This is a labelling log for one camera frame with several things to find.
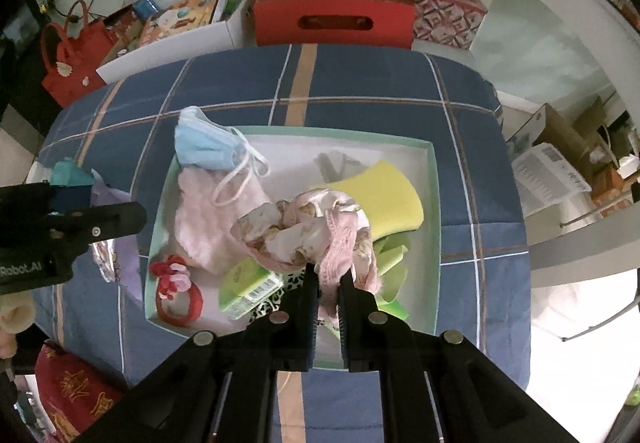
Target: red hair tie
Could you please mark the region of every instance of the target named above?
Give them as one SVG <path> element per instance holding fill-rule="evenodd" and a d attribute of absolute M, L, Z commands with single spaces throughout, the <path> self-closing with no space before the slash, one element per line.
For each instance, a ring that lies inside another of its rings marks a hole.
<path fill-rule="evenodd" d="M 166 261 L 151 263 L 149 271 L 158 277 L 156 289 L 156 311 L 160 320 L 176 327 L 185 327 L 202 314 L 203 299 L 200 289 L 191 282 L 190 273 L 183 258 L 178 255 L 170 255 Z M 189 294 L 189 310 L 187 315 L 174 317 L 162 308 L 164 299 L 173 300 L 176 293 L 187 292 Z"/>

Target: face mask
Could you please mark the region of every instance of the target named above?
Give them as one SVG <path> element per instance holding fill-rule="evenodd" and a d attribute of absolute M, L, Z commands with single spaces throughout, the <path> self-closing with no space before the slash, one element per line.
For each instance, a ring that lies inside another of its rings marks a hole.
<path fill-rule="evenodd" d="M 252 174 L 263 178 L 269 163 L 236 128 L 213 123 L 196 106 L 181 110 L 175 128 L 175 153 L 180 165 L 196 165 L 209 170 L 227 170 L 211 196 L 213 204 L 224 206 L 238 199 Z M 222 189 L 245 170 L 238 191 L 229 199 L 218 201 Z"/>

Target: blue tablecloth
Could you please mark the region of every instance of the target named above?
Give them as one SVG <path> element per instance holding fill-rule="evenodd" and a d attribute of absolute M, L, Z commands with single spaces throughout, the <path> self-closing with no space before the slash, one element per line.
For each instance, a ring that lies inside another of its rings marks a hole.
<path fill-rule="evenodd" d="M 462 331 L 527 385 L 526 235 L 497 120 L 500 104 L 478 73 L 401 49 L 282 45 L 176 62 L 84 97 L 57 118 L 38 160 L 51 167 L 70 156 L 132 192 L 148 213 L 138 235 L 142 268 L 178 112 L 192 105 L 225 125 L 300 125 L 433 142 L 442 208 L 438 332 Z M 102 280 L 88 254 L 74 263 L 70 282 L 34 296 L 41 329 L 131 385 L 184 341 L 149 324 L 138 304 Z M 307 442 L 333 441 L 336 431 L 341 441 L 382 441 L 377 374 L 313 370 L 299 382 Z M 276 409 L 275 441 L 279 424 Z"/>

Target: yellow sponge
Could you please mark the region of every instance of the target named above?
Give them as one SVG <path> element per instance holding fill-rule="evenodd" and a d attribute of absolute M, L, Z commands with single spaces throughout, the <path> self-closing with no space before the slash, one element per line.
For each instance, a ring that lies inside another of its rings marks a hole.
<path fill-rule="evenodd" d="M 367 214 L 374 241 L 392 233 L 415 230 L 424 221 L 422 203 L 414 186 L 385 160 L 353 178 L 316 188 L 339 190 L 356 200 Z"/>

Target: mask ear loop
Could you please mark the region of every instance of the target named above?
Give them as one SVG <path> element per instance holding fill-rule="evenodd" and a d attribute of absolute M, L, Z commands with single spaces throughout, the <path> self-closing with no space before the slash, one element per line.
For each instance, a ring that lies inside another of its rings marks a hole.
<path fill-rule="evenodd" d="M 245 187 L 249 183 L 249 179 L 251 178 L 252 172 L 255 172 L 261 178 L 264 178 L 271 171 L 271 168 L 269 167 L 268 160 L 263 155 L 261 155 L 260 152 L 258 152 L 249 143 L 249 141 L 246 139 L 244 134 L 242 134 L 236 128 L 230 128 L 230 130 L 233 133 L 237 134 L 238 137 L 240 138 L 240 140 L 242 142 L 242 146 L 244 147 L 244 156 L 242 157 L 242 162 L 240 162 L 239 165 L 235 169 L 233 169 L 229 174 L 227 174 L 222 179 L 222 181 L 220 181 L 220 183 L 218 183 L 217 187 L 213 190 L 213 193 L 211 195 L 211 200 L 213 202 L 213 206 L 214 207 L 223 207 L 223 206 L 229 205 L 229 204 L 233 203 L 235 200 L 237 200 L 238 197 L 242 194 L 242 191 L 244 191 Z M 259 164 L 262 165 L 262 167 L 265 169 L 264 172 L 260 172 L 259 171 L 258 163 L 256 163 L 256 162 L 259 162 Z M 235 178 L 238 174 L 240 174 L 240 172 L 249 164 L 251 164 L 251 169 L 253 169 L 253 170 L 248 170 L 247 171 L 246 176 L 244 177 L 244 179 L 242 180 L 242 183 L 240 184 L 240 187 L 238 188 L 238 191 L 233 196 L 231 196 L 229 199 L 226 199 L 224 201 L 218 201 L 218 198 L 220 197 L 220 193 L 222 192 L 222 189 L 233 178 Z"/>

